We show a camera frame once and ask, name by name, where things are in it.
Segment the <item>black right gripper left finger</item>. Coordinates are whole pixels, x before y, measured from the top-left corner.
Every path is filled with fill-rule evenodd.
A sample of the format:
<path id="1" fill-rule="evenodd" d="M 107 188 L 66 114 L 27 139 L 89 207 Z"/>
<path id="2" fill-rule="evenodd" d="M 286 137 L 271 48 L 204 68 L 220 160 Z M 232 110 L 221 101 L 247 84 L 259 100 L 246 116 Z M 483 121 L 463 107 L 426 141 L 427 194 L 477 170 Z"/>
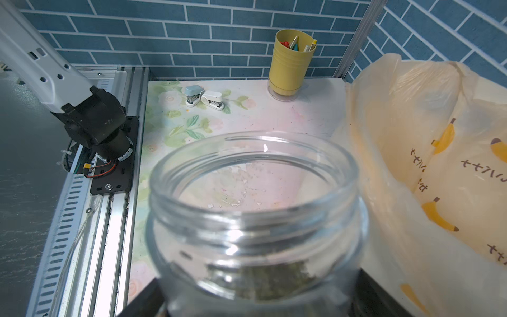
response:
<path id="1" fill-rule="evenodd" d="M 168 317 L 160 283 L 154 278 L 118 317 Z"/>

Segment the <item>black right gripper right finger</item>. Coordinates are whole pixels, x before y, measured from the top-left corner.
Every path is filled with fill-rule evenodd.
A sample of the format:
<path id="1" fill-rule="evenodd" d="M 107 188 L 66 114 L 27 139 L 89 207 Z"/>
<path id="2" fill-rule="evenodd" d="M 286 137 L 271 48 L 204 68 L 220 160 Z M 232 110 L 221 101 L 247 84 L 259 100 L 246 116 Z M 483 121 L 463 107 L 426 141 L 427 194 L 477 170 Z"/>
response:
<path id="1" fill-rule="evenodd" d="M 363 269 L 356 281 L 350 308 L 352 317 L 412 317 Z"/>

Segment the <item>dark moldy tea leaves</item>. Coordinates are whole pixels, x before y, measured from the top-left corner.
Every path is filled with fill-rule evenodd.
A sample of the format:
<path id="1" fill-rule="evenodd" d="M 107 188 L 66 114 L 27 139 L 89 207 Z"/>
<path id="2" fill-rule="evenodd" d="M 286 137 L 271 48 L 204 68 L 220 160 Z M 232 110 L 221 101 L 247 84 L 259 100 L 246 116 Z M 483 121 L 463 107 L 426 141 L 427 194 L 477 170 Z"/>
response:
<path id="1" fill-rule="evenodd" d="M 222 297 L 263 302 L 296 294 L 314 284 L 306 263 L 249 265 L 239 268 L 208 265 L 206 286 Z"/>

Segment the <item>clear glass jar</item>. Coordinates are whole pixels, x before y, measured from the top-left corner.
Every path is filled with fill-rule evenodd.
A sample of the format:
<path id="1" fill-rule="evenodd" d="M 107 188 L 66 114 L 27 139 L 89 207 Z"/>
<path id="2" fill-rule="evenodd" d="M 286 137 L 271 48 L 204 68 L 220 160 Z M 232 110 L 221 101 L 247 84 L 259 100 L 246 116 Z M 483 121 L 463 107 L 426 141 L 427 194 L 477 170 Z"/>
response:
<path id="1" fill-rule="evenodd" d="M 170 316 L 347 316 L 368 234 L 359 168 L 343 147 L 288 132 L 185 145 L 149 178 L 146 243 Z M 308 288 L 275 301 L 222 297 L 207 266 L 305 262 Z"/>

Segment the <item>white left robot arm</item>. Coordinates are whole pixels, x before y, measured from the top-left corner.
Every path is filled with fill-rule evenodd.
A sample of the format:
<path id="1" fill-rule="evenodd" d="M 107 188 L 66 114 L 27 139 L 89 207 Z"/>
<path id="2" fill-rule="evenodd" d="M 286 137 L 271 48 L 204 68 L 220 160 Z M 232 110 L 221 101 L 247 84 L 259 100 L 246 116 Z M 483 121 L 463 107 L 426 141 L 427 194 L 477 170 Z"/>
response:
<path id="1" fill-rule="evenodd" d="M 13 70 L 78 144 L 124 161 L 133 143 L 118 99 L 64 59 L 10 1 L 1 2 L 1 61 Z"/>

